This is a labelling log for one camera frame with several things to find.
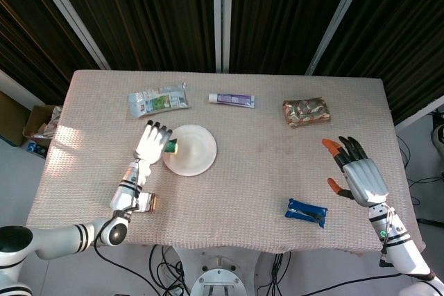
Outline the dark brown pleated curtain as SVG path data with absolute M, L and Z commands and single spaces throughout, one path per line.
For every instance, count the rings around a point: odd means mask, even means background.
M 314 73 L 382 80 L 399 124 L 444 96 L 444 0 L 353 0 Z
M 213 72 L 213 0 L 69 0 L 114 70 Z
M 79 69 L 97 69 L 52 0 L 0 0 L 0 70 L 47 105 L 61 105 Z
M 340 0 L 232 0 L 230 72 L 305 74 Z

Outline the open cardboard box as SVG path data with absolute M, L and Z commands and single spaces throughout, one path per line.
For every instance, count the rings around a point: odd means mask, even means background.
M 56 133 L 61 113 L 62 106 L 59 105 L 35 105 L 23 129 L 23 136 L 48 148 Z

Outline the purple and white toothpaste tube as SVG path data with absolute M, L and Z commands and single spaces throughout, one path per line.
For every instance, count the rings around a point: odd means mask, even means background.
M 213 104 L 255 108 L 255 96 L 251 95 L 210 93 L 208 101 Z

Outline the white metal frame post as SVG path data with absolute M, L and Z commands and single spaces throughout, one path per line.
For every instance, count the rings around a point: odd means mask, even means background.
M 99 69 L 111 67 L 70 0 L 52 0 Z
M 331 42 L 332 38 L 334 37 L 334 34 L 336 33 L 338 27 L 340 26 L 341 22 L 343 21 L 343 18 L 345 17 L 345 14 L 347 13 L 348 9 L 350 8 L 352 2 L 353 2 L 353 0 L 340 0 L 322 38 L 318 44 L 318 47 L 311 59 L 311 62 L 309 63 L 309 66 L 307 67 L 307 70 L 305 72 L 306 76 L 312 76 L 315 73 L 318 63 L 320 62 L 321 58 L 323 57 L 327 47 L 330 45 L 330 42 Z
M 232 0 L 213 0 L 214 51 L 217 73 L 230 71 Z

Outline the silver right hand orange fingertips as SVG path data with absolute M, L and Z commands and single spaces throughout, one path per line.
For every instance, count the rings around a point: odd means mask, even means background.
M 353 137 L 339 136 L 339 140 L 343 145 L 331 139 L 322 139 L 322 144 L 333 156 L 348 184 L 348 189 L 344 189 L 335 180 L 328 178 L 331 190 L 363 207 L 386 202 L 389 190 L 374 161 Z

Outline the gold foil wrapped package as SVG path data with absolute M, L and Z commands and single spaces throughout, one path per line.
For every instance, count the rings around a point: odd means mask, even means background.
M 282 107 L 287 124 L 293 128 L 331 119 L 327 103 L 321 97 L 284 101 Z

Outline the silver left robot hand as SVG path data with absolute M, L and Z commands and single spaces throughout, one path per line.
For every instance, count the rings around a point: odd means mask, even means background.
M 161 158 L 172 132 L 165 125 L 148 120 L 133 152 L 134 158 L 148 164 L 155 164 Z

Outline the white round plate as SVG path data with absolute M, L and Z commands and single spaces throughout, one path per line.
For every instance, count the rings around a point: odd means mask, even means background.
M 164 153 L 163 162 L 173 173 L 191 177 L 208 170 L 216 159 L 217 144 L 212 133 L 200 125 L 182 125 L 171 136 L 177 140 L 176 154 Z

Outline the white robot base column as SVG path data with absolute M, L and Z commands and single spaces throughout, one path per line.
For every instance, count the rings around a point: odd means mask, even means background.
M 247 296 L 247 291 L 235 273 L 215 268 L 197 278 L 190 296 Z

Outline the white and green snack pouch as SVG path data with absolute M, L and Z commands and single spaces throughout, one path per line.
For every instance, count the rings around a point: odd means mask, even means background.
M 147 89 L 141 92 L 130 93 L 128 103 L 130 113 L 140 118 L 143 116 L 187 109 L 189 107 L 186 97 L 186 83 Z

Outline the brown cabinet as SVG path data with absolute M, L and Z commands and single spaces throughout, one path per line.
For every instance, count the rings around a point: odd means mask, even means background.
M 23 105 L 0 92 L 0 139 L 11 146 L 20 146 L 30 113 Z

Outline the beige waffle tablecloth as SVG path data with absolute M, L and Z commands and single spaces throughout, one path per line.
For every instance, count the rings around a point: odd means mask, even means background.
M 322 139 L 353 137 L 375 162 L 416 246 L 416 222 L 383 82 L 374 78 L 78 70 L 51 141 L 27 225 L 50 229 L 109 218 L 110 201 L 146 119 L 129 110 L 128 95 L 186 83 L 189 107 L 156 114 L 168 128 L 195 124 L 217 144 L 204 173 L 181 177 L 152 166 L 146 191 L 152 214 L 135 214 L 126 240 L 187 248 L 247 247 L 263 252 L 316 248 L 351 252 L 381 247 L 368 211 L 334 194 L 327 179 L 345 180 Z M 213 104 L 210 93 L 255 96 L 255 108 Z M 284 101 L 321 97 L 331 119 L 296 128 Z M 289 199 L 328 209 L 324 228 L 286 218 Z

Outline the white metal frame bar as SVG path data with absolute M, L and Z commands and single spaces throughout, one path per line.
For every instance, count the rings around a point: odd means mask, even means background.
M 444 105 L 444 96 L 441 96 L 440 98 L 436 99 L 435 101 L 431 102 L 430 104 L 426 105 L 425 107 L 417 111 L 415 114 L 401 121 L 399 124 L 395 126 L 395 132 L 399 133 L 405 128 L 408 128 L 411 124 L 415 123 L 417 120 L 428 115 L 433 110 L 441 107 L 442 105 Z

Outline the blue foil snack package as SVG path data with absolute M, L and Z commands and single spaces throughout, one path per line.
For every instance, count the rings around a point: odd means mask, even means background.
M 324 228 L 327 212 L 328 209 L 325 207 L 306 204 L 290 198 L 287 211 L 285 212 L 284 216 L 286 218 L 316 223 L 320 228 Z

